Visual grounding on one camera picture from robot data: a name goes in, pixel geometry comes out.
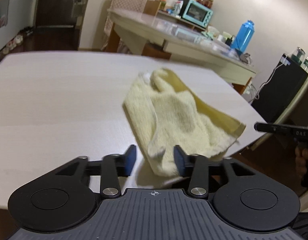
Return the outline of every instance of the wooden tabletop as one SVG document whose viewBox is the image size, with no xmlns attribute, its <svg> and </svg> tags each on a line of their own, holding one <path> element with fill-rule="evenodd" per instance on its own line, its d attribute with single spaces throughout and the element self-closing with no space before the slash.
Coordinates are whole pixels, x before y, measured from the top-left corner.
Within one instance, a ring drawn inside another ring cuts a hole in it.
<svg viewBox="0 0 308 240">
<path fill-rule="evenodd" d="M 262 117 L 208 69 L 123 54 L 8 55 L 0 63 L 0 208 L 7 208 L 18 187 L 77 156 L 100 160 L 136 144 L 122 103 L 139 72 L 161 67 L 175 71 L 207 104 L 247 124 L 226 155 L 262 135 L 253 129 Z M 164 183 L 138 150 L 132 176 L 122 188 Z M 92 177 L 90 188 L 99 190 L 99 178 Z"/>
</svg>

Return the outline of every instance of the chair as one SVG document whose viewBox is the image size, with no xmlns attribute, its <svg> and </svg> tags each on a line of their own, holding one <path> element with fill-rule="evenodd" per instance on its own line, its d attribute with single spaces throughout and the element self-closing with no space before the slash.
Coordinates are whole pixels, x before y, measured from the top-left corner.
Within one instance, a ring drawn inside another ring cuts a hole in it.
<svg viewBox="0 0 308 240">
<path fill-rule="evenodd" d="M 136 12 L 143 12 L 145 14 L 149 14 L 152 16 L 156 16 L 158 9 L 160 6 L 160 1 L 153 1 L 153 0 L 111 0 L 110 9 L 125 9 L 130 11 Z M 112 48 L 108 48 L 109 39 L 115 40 L 115 44 L 118 42 L 118 48 L 114 49 L 116 52 L 119 53 L 131 53 L 129 49 L 124 45 L 118 35 L 114 32 L 113 21 L 107 16 L 105 22 L 104 32 L 107 36 L 107 41 L 105 42 L 102 51 L 112 51 Z"/>
</svg>

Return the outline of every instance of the jar with orange lid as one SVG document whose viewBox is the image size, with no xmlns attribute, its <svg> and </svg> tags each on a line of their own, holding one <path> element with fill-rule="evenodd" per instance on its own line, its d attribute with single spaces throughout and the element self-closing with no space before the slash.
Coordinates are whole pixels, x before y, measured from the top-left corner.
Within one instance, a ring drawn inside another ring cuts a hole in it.
<svg viewBox="0 0 308 240">
<path fill-rule="evenodd" d="M 159 10 L 164 11 L 165 5 L 166 5 L 166 0 L 158 0 L 161 2 L 159 6 Z"/>
</svg>

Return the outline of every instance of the door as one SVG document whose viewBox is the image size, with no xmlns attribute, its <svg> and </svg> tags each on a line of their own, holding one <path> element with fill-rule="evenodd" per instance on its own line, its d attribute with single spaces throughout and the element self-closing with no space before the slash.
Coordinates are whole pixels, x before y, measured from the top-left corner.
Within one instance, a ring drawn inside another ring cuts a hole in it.
<svg viewBox="0 0 308 240">
<path fill-rule="evenodd" d="M 36 26 L 75 25 L 71 17 L 73 0 L 39 0 L 36 10 Z"/>
</svg>

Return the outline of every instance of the white cabinet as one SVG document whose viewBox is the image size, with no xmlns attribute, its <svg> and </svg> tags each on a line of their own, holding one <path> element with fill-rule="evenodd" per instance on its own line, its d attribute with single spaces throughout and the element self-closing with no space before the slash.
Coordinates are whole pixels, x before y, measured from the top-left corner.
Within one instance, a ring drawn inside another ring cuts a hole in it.
<svg viewBox="0 0 308 240">
<path fill-rule="evenodd" d="M 30 14 L 33 0 L 10 0 L 8 24 L 0 28 L 0 50 L 13 39 L 20 30 L 31 25 Z"/>
</svg>

